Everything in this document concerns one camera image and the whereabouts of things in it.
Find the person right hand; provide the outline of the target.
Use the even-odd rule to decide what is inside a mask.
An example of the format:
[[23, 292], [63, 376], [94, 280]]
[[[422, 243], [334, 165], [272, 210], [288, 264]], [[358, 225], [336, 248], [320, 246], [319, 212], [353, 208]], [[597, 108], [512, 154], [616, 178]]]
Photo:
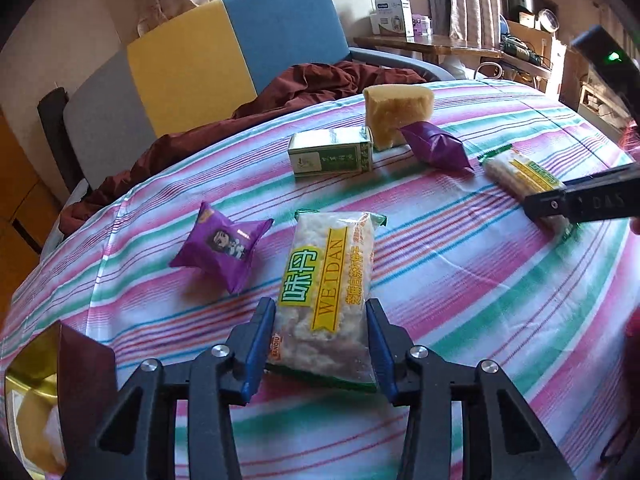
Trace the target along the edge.
[[[639, 238], [639, 217], [631, 218], [630, 230]], [[634, 272], [632, 272], [632, 284], [634, 285], [632, 288], [632, 298], [634, 298], [634, 310], [632, 310], [629, 315], [625, 327], [625, 335], [629, 340], [639, 337], [639, 253], [636, 260], [634, 268], [632, 269], [634, 270]]]

